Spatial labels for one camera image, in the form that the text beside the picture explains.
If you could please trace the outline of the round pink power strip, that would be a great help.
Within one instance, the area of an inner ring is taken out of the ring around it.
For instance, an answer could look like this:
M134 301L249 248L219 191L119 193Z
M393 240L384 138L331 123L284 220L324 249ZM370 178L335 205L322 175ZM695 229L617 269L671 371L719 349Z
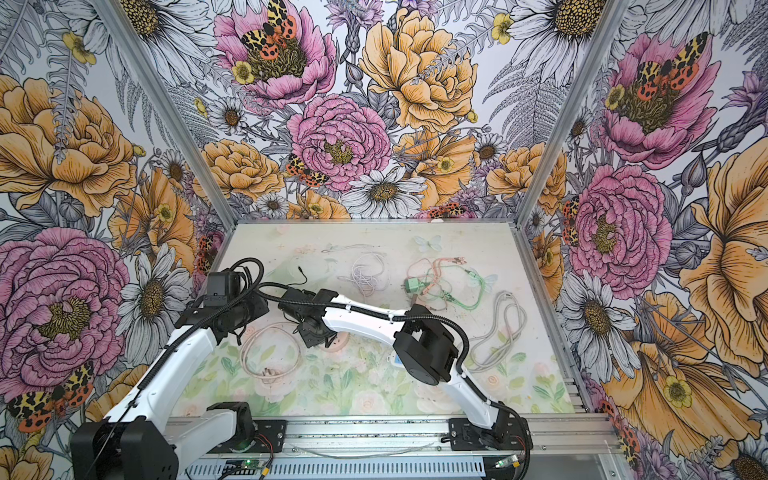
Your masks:
M347 346L349 339L350 335L348 333L338 333L331 341L330 345L326 347L326 350L329 353L338 353Z

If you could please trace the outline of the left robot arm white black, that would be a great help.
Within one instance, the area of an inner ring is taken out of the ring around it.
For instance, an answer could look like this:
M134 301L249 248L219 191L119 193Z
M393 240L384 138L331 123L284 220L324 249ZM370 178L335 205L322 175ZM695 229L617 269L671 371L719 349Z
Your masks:
M269 311L252 293L191 302L160 356L129 393L70 439L77 479L174 479L216 447L247 447L257 436L249 406L223 402L201 416L174 419L173 408L200 365L229 335Z

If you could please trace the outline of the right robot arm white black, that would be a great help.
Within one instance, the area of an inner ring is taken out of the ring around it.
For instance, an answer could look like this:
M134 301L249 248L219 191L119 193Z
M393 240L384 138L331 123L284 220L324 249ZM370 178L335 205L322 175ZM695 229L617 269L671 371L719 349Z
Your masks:
M467 425L458 436L467 436L472 448L533 448L527 421L485 393L464 367L469 338L456 322L421 305L384 309L327 289L311 292L288 287L276 303L298 322L297 330L308 348L329 344L339 333L391 347L413 379L439 388L460 408Z

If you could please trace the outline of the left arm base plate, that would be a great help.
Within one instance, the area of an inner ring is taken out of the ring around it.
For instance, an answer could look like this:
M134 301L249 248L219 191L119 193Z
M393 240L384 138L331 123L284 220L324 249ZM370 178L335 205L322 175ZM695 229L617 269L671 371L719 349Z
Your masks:
M209 454L277 454L283 451L288 426L286 420L256 419L253 425L254 435L249 439L218 444Z

